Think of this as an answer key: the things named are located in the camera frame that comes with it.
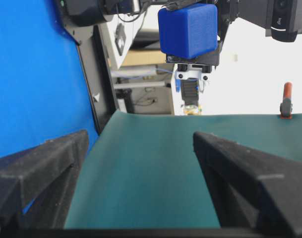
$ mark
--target blue cube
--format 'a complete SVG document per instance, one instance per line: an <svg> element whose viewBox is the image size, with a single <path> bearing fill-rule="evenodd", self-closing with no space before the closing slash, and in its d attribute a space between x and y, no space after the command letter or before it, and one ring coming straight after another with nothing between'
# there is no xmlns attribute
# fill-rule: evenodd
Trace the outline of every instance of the blue cube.
<svg viewBox="0 0 302 238"><path fill-rule="evenodd" d="M161 51L192 59L217 49L218 13L213 4L192 6L158 13Z"/></svg>

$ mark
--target blue wall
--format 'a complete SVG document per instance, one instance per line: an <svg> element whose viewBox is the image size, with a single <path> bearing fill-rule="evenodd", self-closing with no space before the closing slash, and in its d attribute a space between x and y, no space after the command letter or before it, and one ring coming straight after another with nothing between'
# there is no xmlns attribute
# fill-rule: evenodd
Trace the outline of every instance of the blue wall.
<svg viewBox="0 0 302 238"><path fill-rule="evenodd" d="M0 157L86 129L98 135L74 41L51 0L0 0Z"/></svg>

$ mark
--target green cloth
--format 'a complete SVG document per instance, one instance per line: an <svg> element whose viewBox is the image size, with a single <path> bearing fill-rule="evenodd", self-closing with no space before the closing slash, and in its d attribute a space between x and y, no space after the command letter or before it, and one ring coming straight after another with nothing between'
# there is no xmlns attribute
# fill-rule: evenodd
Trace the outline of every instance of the green cloth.
<svg viewBox="0 0 302 238"><path fill-rule="evenodd" d="M302 115L141 116L116 112L77 183L65 228L217 228L195 131L302 161Z"/></svg>

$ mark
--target wire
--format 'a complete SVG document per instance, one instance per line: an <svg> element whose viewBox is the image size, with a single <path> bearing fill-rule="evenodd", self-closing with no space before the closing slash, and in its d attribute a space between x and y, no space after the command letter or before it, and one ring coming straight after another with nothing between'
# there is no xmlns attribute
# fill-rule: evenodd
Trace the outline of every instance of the wire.
<svg viewBox="0 0 302 238"><path fill-rule="evenodd" d="M147 8L148 8L150 5L151 5L150 2L145 2L145 3L143 4L143 7L142 7L142 9L140 10L138 16L137 16L136 18L132 19L132 20L129 20L129 21L126 21L126 20L124 20L124 19L122 19L122 18L120 17L120 15L119 15L119 8L118 8L118 5L117 5L116 8L117 8L117 15L118 15L118 18L119 18L121 21L125 22L125 23L134 22L134 21L136 21L138 18L140 18L140 16L147 10Z"/></svg>
<svg viewBox="0 0 302 238"><path fill-rule="evenodd" d="M163 69L163 68L157 68L157 71L161 71L161 72L166 72L166 73L173 73L172 71L169 71L167 69Z"/></svg>
<svg viewBox="0 0 302 238"><path fill-rule="evenodd" d="M154 104L155 103L155 100L154 99L152 99L152 101L151 101L151 103L149 103L149 104L133 104L133 105L135 105L135 106L139 106L139 107L148 107L148 106L150 106L150 105L152 105L152 104Z"/></svg>

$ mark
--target black camera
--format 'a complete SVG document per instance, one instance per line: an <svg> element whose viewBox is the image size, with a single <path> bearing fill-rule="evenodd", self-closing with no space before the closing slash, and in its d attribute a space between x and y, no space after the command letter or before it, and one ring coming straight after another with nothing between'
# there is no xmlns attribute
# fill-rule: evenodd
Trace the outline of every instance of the black camera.
<svg viewBox="0 0 302 238"><path fill-rule="evenodd" d="M274 1L271 33L275 40L295 41L302 33L302 0Z"/></svg>

